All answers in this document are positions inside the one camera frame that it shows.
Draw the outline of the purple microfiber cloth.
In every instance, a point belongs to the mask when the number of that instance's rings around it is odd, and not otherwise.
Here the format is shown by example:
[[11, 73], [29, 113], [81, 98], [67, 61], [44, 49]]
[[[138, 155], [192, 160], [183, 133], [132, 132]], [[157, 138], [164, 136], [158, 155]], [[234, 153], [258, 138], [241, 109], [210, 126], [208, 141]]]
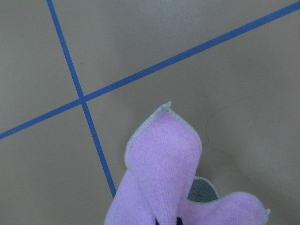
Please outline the purple microfiber cloth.
[[197, 132], [161, 105], [131, 136], [126, 172], [105, 217], [107, 225], [264, 225], [270, 210], [253, 195], [219, 197], [197, 177]]

